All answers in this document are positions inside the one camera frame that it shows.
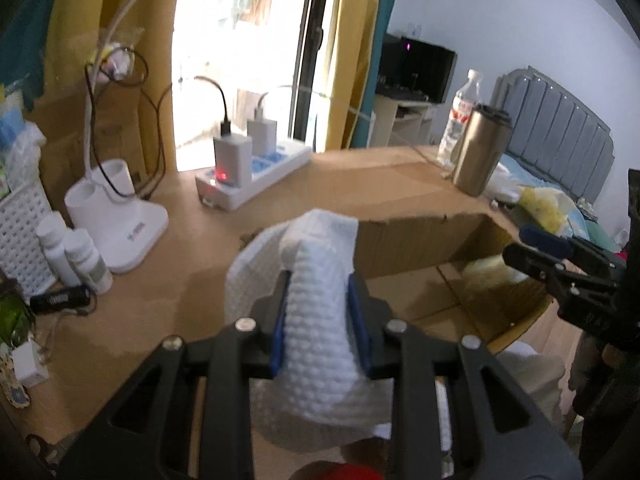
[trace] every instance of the red object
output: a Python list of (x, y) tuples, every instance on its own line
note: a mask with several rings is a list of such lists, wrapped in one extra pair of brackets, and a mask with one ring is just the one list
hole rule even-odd
[(329, 469), (318, 480), (384, 480), (373, 469), (355, 464), (340, 464)]

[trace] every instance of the wooden floor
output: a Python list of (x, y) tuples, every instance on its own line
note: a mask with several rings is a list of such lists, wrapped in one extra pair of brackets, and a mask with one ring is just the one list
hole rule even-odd
[(529, 331), (520, 338), (520, 341), (531, 345), (537, 352), (544, 355), (558, 355), (564, 361), (566, 373), (559, 383), (562, 388), (560, 407), (563, 414), (567, 413), (574, 400), (574, 394), (569, 391), (567, 383), (581, 333), (579, 328), (558, 317), (558, 302), (554, 301)]

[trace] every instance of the desk lamp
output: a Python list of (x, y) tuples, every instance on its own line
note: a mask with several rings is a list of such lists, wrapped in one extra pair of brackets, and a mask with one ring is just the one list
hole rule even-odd
[[(124, 16), (138, 0), (129, 0), (118, 10), (98, 42), (104, 52)], [(95, 92), (102, 59), (96, 56), (89, 85)], [(102, 167), (118, 189), (108, 186), (102, 171), (91, 165), (92, 100), (87, 92), (84, 115), (84, 177), (65, 195), (65, 205), (76, 228), (86, 229), (107, 266), (116, 273), (137, 267), (166, 230), (169, 217), (164, 207), (141, 200), (121, 159), (107, 160)]]

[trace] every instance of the yellow curtain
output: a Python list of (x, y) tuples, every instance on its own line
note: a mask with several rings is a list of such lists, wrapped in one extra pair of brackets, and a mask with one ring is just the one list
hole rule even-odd
[(326, 150), (348, 148), (357, 117), (343, 103), (359, 109), (369, 74), (378, 0), (334, 0), (327, 51), (330, 105)]
[[(49, 21), (45, 59), (46, 93), (77, 87), (78, 75), (95, 49), (100, 28), (105, 28), (126, 0), (56, 0)], [(120, 30), (142, 28), (136, 45), (149, 63), (150, 77), (145, 85), (157, 101), (171, 83), (171, 51), (177, 0), (140, 0), (129, 12)], [(172, 100), (164, 100), (161, 110), (162, 136), (168, 171), (175, 171)], [(158, 152), (156, 116), (144, 100), (140, 101), (140, 136), (147, 172), (155, 168)]]

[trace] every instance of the blue bedding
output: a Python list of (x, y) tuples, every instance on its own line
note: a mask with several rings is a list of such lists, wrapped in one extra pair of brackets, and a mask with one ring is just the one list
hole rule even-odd
[[(509, 173), (523, 186), (531, 186), (531, 187), (553, 187), (554, 189), (562, 190), (558, 184), (553, 184), (551, 182), (547, 182), (546, 180), (542, 180), (536, 176), (533, 176), (529, 171), (525, 170), (520, 164), (518, 164), (513, 158), (509, 155), (503, 155), (500, 158), (500, 163), (509, 170)], [(584, 220), (584, 217), (580, 214), (580, 211), (577, 209), (571, 211), (569, 213), (569, 222), (571, 222), (571, 226), (574, 229), (574, 234), (579, 236), (580, 238), (584, 238), (585, 240), (590, 240), (589, 234), (587, 231), (587, 223)]]

